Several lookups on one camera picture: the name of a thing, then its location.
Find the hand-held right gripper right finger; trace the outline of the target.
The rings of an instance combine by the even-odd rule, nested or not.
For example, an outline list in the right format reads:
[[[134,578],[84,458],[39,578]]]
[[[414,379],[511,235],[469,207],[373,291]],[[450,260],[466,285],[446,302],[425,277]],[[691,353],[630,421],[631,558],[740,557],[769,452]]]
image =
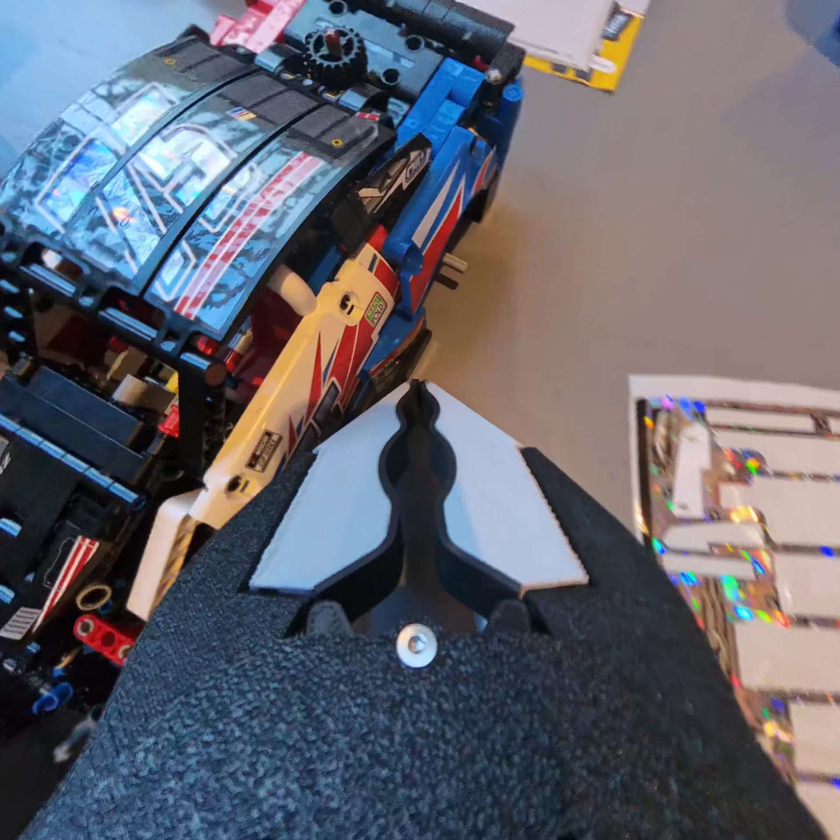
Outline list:
[[[519,442],[439,386],[422,382],[429,467],[437,480],[435,566],[474,614],[589,575]]]

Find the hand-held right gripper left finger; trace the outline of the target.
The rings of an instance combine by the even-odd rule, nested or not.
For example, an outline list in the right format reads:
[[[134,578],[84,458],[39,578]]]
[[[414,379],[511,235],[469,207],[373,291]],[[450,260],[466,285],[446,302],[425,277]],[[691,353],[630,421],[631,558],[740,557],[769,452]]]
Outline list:
[[[314,449],[251,594],[336,602],[354,621],[394,591],[403,573],[397,483],[417,396],[418,383],[404,383]]]

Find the red white toy race car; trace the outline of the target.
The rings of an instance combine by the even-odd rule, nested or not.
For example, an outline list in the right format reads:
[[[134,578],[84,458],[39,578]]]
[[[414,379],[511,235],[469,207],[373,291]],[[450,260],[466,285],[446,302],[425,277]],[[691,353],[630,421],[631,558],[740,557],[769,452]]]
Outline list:
[[[106,701],[191,555],[404,383],[492,205],[515,25],[247,2],[119,68],[2,182],[2,746]]]

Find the holographic sticker sheet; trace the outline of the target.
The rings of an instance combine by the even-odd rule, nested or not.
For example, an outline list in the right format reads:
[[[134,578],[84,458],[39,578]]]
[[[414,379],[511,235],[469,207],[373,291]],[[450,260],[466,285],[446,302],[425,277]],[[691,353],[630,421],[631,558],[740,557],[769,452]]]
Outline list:
[[[839,838],[839,394],[628,379],[637,538],[775,769]]]

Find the open toy instruction booklet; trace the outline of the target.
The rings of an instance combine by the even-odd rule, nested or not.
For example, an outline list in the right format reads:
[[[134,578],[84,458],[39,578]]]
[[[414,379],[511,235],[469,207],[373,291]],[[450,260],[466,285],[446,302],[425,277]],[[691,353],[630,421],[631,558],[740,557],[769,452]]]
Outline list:
[[[545,75],[613,94],[646,20],[649,1],[467,1],[513,25],[508,40]]]

